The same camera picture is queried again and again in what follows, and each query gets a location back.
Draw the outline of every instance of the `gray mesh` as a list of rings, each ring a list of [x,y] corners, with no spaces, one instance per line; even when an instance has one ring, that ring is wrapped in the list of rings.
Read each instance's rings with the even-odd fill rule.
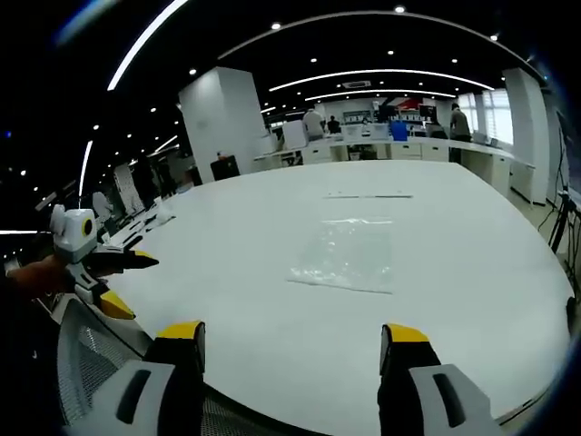
[[[138,359],[89,311],[72,299],[66,306],[58,339],[58,385],[68,423],[91,410],[94,392],[125,362]]]

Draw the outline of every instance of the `window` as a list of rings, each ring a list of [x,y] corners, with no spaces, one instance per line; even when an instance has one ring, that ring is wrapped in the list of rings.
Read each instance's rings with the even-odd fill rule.
[[[476,98],[473,94],[458,96],[458,106],[468,119],[468,127],[471,132],[478,130],[478,114],[476,111]]]
[[[512,144],[512,116],[507,90],[484,91],[482,97],[488,136]]]

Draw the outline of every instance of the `desk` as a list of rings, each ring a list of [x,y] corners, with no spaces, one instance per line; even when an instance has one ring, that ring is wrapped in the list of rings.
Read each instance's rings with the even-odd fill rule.
[[[404,160],[427,160],[447,162],[450,149],[461,150],[462,165],[476,174],[482,180],[493,186],[504,196],[508,195],[510,188],[510,168],[513,162],[520,162],[513,154],[498,148],[488,147],[480,144],[464,143],[449,139],[410,137],[407,141],[393,141],[391,139],[360,138],[357,140],[342,139],[341,137],[330,137],[312,141],[302,149],[277,152],[273,154],[263,154],[254,158],[255,162],[261,163],[260,170],[281,168],[281,157],[284,154],[297,154],[302,152],[308,154],[313,148],[322,150],[330,148],[330,158],[327,160],[316,160],[312,163],[343,162],[349,160],[347,147],[352,145],[373,145],[377,151],[378,159],[404,159]],[[412,149],[406,153],[405,148]],[[521,163],[517,170],[524,168],[523,172],[534,168],[532,165]]]
[[[411,199],[329,200],[400,191]],[[421,329],[492,401],[494,417],[550,383],[568,345],[571,287],[525,217],[449,163],[367,161],[243,175],[170,199],[177,218],[136,248],[160,264],[110,286],[155,335],[207,325],[205,380],[280,421],[379,435],[380,330]],[[321,220],[393,221],[393,295],[287,282]]]

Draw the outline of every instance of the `light strip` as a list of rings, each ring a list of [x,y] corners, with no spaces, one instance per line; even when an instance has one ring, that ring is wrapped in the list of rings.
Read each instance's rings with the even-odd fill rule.
[[[317,95],[315,97],[305,98],[305,102],[308,102],[309,100],[316,100],[318,98],[338,97],[340,95],[350,95],[350,94],[370,94],[370,93],[410,93],[410,94],[439,95],[440,97],[450,97],[450,98],[457,97],[456,95],[453,94],[433,93],[430,91],[420,91],[415,89],[365,89],[360,91],[348,91],[346,93]]]
[[[81,182],[79,183],[79,208],[81,208],[81,197],[83,196],[84,172],[87,169],[87,163],[89,162],[89,154],[91,153],[92,147],[93,141],[89,141],[87,143],[87,148],[84,149],[83,167],[81,168]]]
[[[121,77],[125,73],[125,70],[129,67],[129,64],[133,61],[135,56],[139,53],[142,47],[145,45],[147,40],[153,35],[153,33],[167,20],[172,14],[177,11],[180,7],[185,5],[188,0],[173,0],[173,2],[167,6],[163,11],[155,17],[155,19],[147,26],[147,28],[143,31],[141,36],[137,38],[133,47],[127,52],[125,58],[121,61],[121,64],[117,68],[113,79],[107,86],[107,91],[112,91],[115,89]]]
[[[281,84],[279,86],[275,86],[275,87],[269,89],[269,91],[270,92],[278,91],[279,89],[286,88],[289,86],[294,86],[295,84],[304,84],[307,82],[311,82],[313,80],[328,79],[330,77],[340,77],[342,75],[351,75],[351,74],[373,74],[373,73],[408,73],[408,74],[434,75],[436,77],[444,77],[446,79],[459,80],[460,82],[465,82],[467,84],[475,84],[476,86],[480,86],[481,88],[488,89],[489,91],[494,90],[494,88],[488,86],[487,84],[482,84],[482,83],[476,82],[474,80],[465,79],[464,77],[458,77],[457,75],[434,73],[432,71],[422,71],[422,70],[407,70],[407,69],[401,69],[401,68],[384,68],[384,69],[377,69],[377,70],[353,70],[353,71],[343,71],[341,73],[315,75],[314,77],[308,77],[306,79],[295,80],[294,82],[288,82],[287,84]]]
[[[38,233],[50,233],[50,232],[39,232],[38,230],[0,230],[0,234],[38,234]]]
[[[157,153],[157,152],[159,152],[161,149],[163,149],[163,147],[164,147],[165,145],[169,144],[171,141],[173,141],[173,140],[175,140],[175,139],[177,139],[177,138],[178,138],[178,135],[176,134],[176,135],[175,135],[175,136],[174,136],[172,139],[168,139],[168,140],[167,140],[165,143],[163,143],[163,145],[161,145],[161,146],[157,147],[157,148],[155,149],[154,153]]]

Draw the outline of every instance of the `white wall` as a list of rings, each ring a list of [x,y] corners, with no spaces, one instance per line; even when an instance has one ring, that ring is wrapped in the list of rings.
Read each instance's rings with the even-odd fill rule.
[[[549,133],[545,101],[537,80],[520,68],[505,70],[503,75],[506,78],[512,116],[513,153],[535,166],[530,191],[532,198],[529,200],[545,203],[549,173]]]
[[[214,181],[210,165],[217,153],[233,154],[240,173],[251,173],[252,159],[260,154],[255,140],[266,134],[252,74],[214,68],[179,96],[202,181]]]

